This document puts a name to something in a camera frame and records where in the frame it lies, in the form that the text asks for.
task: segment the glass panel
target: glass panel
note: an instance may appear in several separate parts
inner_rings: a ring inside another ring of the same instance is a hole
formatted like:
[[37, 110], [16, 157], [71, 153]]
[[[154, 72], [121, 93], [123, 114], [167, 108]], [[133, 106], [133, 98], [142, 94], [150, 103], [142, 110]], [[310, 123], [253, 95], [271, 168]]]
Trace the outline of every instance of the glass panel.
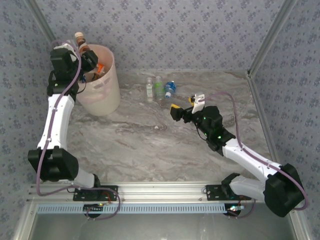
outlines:
[[223, 214], [119, 214], [88, 221], [82, 214], [38, 214], [29, 240], [295, 240], [290, 218], [258, 204], [248, 218]]

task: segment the plastic bucket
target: plastic bucket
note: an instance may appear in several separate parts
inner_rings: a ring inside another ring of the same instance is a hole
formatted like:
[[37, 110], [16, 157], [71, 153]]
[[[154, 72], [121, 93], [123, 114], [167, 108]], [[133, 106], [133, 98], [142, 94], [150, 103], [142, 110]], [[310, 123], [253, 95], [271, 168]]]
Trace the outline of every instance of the plastic bucket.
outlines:
[[109, 48], [101, 45], [89, 44], [91, 50], [98, 56], [98, 62], [104, 65], [106, 74], [101, 78], [85, 83], [79, 83], [76, 99], [90, 114], [105, 116], [112, 113], [120, 104], [120, 90], [115, 66], [115, 57]]

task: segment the blue ruler strip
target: blue ruler strip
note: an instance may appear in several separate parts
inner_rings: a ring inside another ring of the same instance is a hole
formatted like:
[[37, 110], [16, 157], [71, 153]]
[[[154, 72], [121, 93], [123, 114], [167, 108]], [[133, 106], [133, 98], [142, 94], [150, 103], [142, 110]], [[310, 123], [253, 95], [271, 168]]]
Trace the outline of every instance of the blue ruler strip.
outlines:
[[[39, 204], [38, 214], [83, 214], [83, 203]], [[112, 214], [117, 203], [103, 206], [101, 214]], [[221, 214], [226, 213], [224, 203], [123, 203], [119, 214]]]

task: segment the cable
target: cable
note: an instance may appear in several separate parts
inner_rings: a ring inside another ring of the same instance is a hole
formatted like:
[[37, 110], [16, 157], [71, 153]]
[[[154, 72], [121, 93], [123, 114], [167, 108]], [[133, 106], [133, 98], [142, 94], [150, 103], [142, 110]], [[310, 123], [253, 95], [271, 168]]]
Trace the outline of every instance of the cable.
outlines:
[[69, 191], [69, 188], [67, 188], [66, 191], [67, 191], [68, 193], [70, 193], [70, 194], [74, 194], [74, 193], [75, 193], [75, 191]]
[[84, 82], [85, 82], [84, 88], [83, 88], [81, 91], [78, 91], [76, 94], [83, 93], [83, 91], [86, 89], [86, 87], [87, 87], [87, 81], [84, 81]]
[[73, 80], [70, 82], [70, 84], [59, 95], [59, 97], [55, 101], [55, 104], [54, 104], [53, 109], [52, 109], [52, 113], [51, 113], [51, 116], [50, 116], [50, 122], [49, 122], [49, 126], [48, 126], [47, 139], [45, 141], [43, 150], [41, 152], [39, 163], [38, 163], [38, 168], [37, 168], [37, 172], [36, 172], [36, 193], [39, 196], [48, 196], [48, 195], [55, 194], [55, 193], [58, 193], [60, 191], [66, 190], [68, 188], [68, 187], [67, 188], [63, 187], [61, 189], [58, 189], [58, 190], [55, 190], [55, 191], [52, 191], [52, 192], [43, 193], [43, 194], [40, 192], [40, 172], [41, 172], [42, 163], [44, 161], [48, 145], [49, 145], [49, 143], [51, 141], [51, 132], [52, 132], [52, 128], [53, 128], [55, 114], [56, 114], [56, 111], [57, 111], [58, 104], [59, 104], [61, 98], [72, 87], [72, 85], [78, 80], [78, 76], [79, 76], [80, 70], [81, 70], [81, 56], [79, 54], [79, 50], [71, 42], [64, 42], [64, 43], [65, 44], [69, 44], [75, 50], [75, 54], [78, 57], [78, 68], [76, 70], [76, 73], [75, 73], [75, 76], [74, 76]]
[[58, 104], [61, 100], [61, 98], [65, 95], [65, 93], [72, 87], [72, 85], [78, 80], [78, 77], [79, 77], [79, 74], [80, 74], [80, 70], [81, 70], [81, 56], [80, 56], [80, 53], [79, 53], [79, 50], [77, 47], [74, 46], [74, 44], [72, 42], [63, 42], [64, 44], [69, 44], [71, 47], [73, 47], [74, 51], [75, 51], [75, 54], [77, 55], [77, 58], [78, 58], [78, 68], [77, 68], [77, 71], [75, 73], [75, 76], [73, 78], [73, 80], [70, 82], [70, 84], [63, 90], [63, 92], [59, 95], [59, 97], [57, 98], [57, 100], [55, 101], [55, 104], [53, 106], [53, 109], [52, 109], [52, 113], [51, 113], [51, 116], [50, 116], [50, 122], [49, 122], [49, 126], [48, 126], [48, 132], [47, 132], [47, 139], [45, 141], [45, 144], [44, 144], [44, 147], [42, 149], [42, 152], [41, 152], [41, 155], [40, 155], [40, 159], [39, 159], [39, 163], [38, 163], [38, 168], [37, 168], [37, 172], [36, 172], [36, 193], [41, 196], [41, 197], [44, 197], [44, 196], [49, 196], [49, 195], [52, 195], [52, 194], [56, 194], [56, 193], [59, 193], [61, 191], [64, 191], [64, 190], [67, 190], [69, 191], [69, 189], [82, 189], [82, 190], [103, 190], [103, 191], [108, 191], [108, 192], [111, 192], [113, 194], [116, 195], [116, 197], [118, 198], [118, 207], [116, 209], [116, 211], [107, 216], [107, 217], [101, 217], [101, 218], [97, 218], [95, 220], [106, 220], [106, 219], [110, 219], [112, 217], [114, 217], [120, 210], [120, 207], [121, 207], [121, 199], [120, 199], [120, 196], [119, 194], [110, 189], [110, 188], [107, 188], [107, 187], [93, 187], [93, 188], [89, 188], [89, 187], [80, 187], [80, 186], [77, 186], [77, 185], [70, 185], [70, 186], [65, 186], [65, 187], [62, 187], [62, 188], [59, 188], [57, 190], [54, 190], [54, 191], [51, 191], [51, 192], [46, 192], [46, 193], [42, 193], [40, 192], [40, 173], [41, 173], [41, 168], [42, 168], [42, 164], [43, 164], [43, 161], [44, 161], [44, 158], [45, 158], [45, 154], [46, 154], [46, 151], [48, 149], [48, 145], [51, 141], [51, 132], [52, 132], [52, 128], [53, 128], [53, 123], [54, 123], [54, 119], [55, 119], [55, 114], [56, 114], [56, 111], [57, 111], [57, 107], [58, 107]]
[[204, 138], [200, 135], [197, 124], [194, 124], [194, 125], [195, 125], [196, 132], [198, 133], [199, 137], [200, 137], [202, 140], [207, 141], [206, 139], [204, 139]]
[[108, 196], [108, 202], [111, 203], [110, 194], [107, 191], [102, 192], [102, 194], [105, 194]]
[[237, 115], [237, 109], [236, 109], [236, 103], [235, 103], [235, 100], [234, 98], [232, 97], [232, 95], [226, 91], [222, 91], [222, 92], [217, 92], [217, 93], [214, 93], [210, 96], [207, 96], [206, 98], [202, 99], [202, 100], [199, 100], [199, 102], [204, 102], [205, 100], [209, 100], [213, 97], [216, 97], [216, 96], [219, 96], [219, 95], [227, 95], [230, 97], [231, 101], [232, 101], [232, 105], [233, 105], [233, 113], [234, 113], [234, 119], [235, 119], [235, 131], [236, 131], [236, 138], [237, 138], [237, 141], [239, 143], [239, 146], [240, 148], [246, 153], [248, 154], [250, 157], [252, 157], [253, 159], [257, 160], [259, 163], [279, 172], [280, 174], [284, 175], [286, 178], [288, 178], [291, 182], [294, 183], [294, 185], [297, 186], [297, 188], [301, 191], [303, 197], [304, 197], [304, 205], [302, 207], [296, 207], [294, 208], [294, 210], [297, 210], [297, 211], [301, 211], [301, 210], [305, 210], [308, 206], [309, 206], [309, 199], [308, 199], [308, 196], [307, 196], [307, 193], [305, 192], [304, 188], [295, 180], [293, 179], [290, 175], [288, 175], [287, 173], [285, 173], [284, 171], [282, 171], [280, 168], [277, 168], [273, 165], [270, 165], [268, 164], [267, 162], [263, 161], [262, 159], [256, 157], [255, 155], [251, 154], [248, 150], [246, 150], [244, 147], [243, 147], [243, 144], [241, 142], [241, 139], [240, 139], [240, 134], [239, 134], [239, 126], [238, 126], [238, 115]]
[[232, 212], [232, 211], [230, 211], [230, 210], [228, 210], [227, 212], [228, 212], [229, 214], [234, 215], [233, 218], [236, 218], [236, 219], [244, 219], [244, 218], [246, 218], [246, 217], [249, 217], [249, 216], [254, 212], [255, 208], [256, 208], [256, 200], [253, 199], [252, 208], [250, 209], [250, 211], [249, 211], [247, 214], [245, 214], [245, 215], [243, 215], [243, 216], [238, 216], [237, 214], [235, 214], [234, 212]]

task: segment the blue bottle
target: blue bottle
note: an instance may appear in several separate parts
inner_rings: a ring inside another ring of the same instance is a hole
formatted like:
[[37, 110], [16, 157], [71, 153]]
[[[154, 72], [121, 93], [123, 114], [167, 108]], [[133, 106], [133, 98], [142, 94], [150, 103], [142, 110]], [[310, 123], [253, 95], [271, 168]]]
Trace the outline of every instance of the blue bottle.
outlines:
[[164, 91], [165, 91], [165, 98], [166, 99], [171, 98], [172, 95], [175, 94], [175, 92], [176, 92], [175, 82], [174, 81], [168, 81], [165, 84]]

